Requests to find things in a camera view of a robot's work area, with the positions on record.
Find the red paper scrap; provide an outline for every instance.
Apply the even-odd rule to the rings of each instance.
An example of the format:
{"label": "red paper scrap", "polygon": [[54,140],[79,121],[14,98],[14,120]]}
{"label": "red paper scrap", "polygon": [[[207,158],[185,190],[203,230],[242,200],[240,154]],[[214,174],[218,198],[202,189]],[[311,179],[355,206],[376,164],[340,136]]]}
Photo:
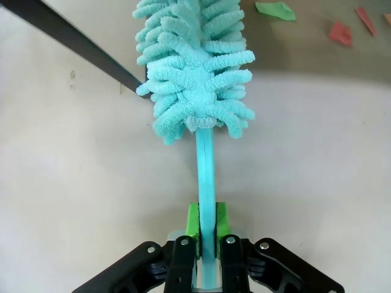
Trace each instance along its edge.
{"label": "red paper scrap", "polygon": [[364,7],[356,8],[356,12],[359,15],[359,17],[361,18],[362,22],[365,23],[365,25],[367,26],[367,28],[369,29],[371,34],[376,35],[376,29],[373,26],[372,21],[369,19],[369,16],[368,16],[367,12],[365,11]]}
{"label": "red paper scrap", "polygon": [[389,24],[391,24],[391,13],[385,13],[385,14],[384,14],[384,17],[385,17],[386,20],[389,22]]}
{"label": "red paper scrap", "polygon": [[345,46],[352,45],[352,35],[350,33],[350,27],[344,26],[341,21],[337,21],[331,28],[329,38],[330,40],[340,42]]}

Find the screw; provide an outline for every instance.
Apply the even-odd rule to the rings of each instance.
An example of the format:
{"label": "screw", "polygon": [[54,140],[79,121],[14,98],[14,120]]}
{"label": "screw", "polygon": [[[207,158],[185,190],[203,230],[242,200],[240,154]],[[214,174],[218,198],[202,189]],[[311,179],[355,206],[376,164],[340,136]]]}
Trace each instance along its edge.
{"label": "screw", "polygon": [[228,237],[228,238],[227,238],[227,243],[228,243],[228,244],[235,243],[235,238],[233,238],[233,237]]}
{"label": "screw", "polygon": [[266,250],[269,248],[269,244],[267,242],[262,242],[259,247],[262,249],[262,250]]}

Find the green gripper pad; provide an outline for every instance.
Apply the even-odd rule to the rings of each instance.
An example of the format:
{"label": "green gripper pad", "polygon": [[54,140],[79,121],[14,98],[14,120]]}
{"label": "green gripper pad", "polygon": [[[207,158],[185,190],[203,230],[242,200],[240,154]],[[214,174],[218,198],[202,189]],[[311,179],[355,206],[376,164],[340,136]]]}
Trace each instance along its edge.
{"label": "green gripper pad", "polygon": [[200,249],[200,209],[198,203],[191,203],[188,211],[188,223],[186,225],[186,235],[195,240],[195,249],[197,250],[197,259],[201,257]]}
{"label": "green gripper pad", "polygon": [[220,259],[220,240],[231,234],[227,203],[216,204],[216,254]]}

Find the blue microfiber duster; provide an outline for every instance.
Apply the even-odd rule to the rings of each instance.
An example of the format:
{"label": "blue microfiber duster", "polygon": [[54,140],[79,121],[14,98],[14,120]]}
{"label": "blue microfiber duster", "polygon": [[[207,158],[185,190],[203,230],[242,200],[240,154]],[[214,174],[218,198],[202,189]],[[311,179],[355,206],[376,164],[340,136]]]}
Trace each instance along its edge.
{"label": "blue microfiber duster", "polygon": [[202,237],[202,285],[216,287],[213,127],[227,125],[235,139],[255,114],[240,99],[251,80],[240,66],[255,60],[246,51],[244,13],[239,0],[141,0],[135,18],[149,16],[136,35],[137,62],[148,81],[139,95],[152,93],[153,128],[166,144],[195,131]]}

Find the light blue plastic stick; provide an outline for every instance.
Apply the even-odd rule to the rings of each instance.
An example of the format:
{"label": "light blue plastic stick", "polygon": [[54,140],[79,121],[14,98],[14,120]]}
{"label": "light blue plastic stick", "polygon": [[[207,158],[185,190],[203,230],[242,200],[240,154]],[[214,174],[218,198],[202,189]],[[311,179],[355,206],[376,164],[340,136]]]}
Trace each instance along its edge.
{"label": "light blue plastic stick", "polygon": [[214,229],[216,226],[216,195],[214,193],[213,128],[195,131],[197,144],[200,229],[202,241],[202,288],[217,287]]}

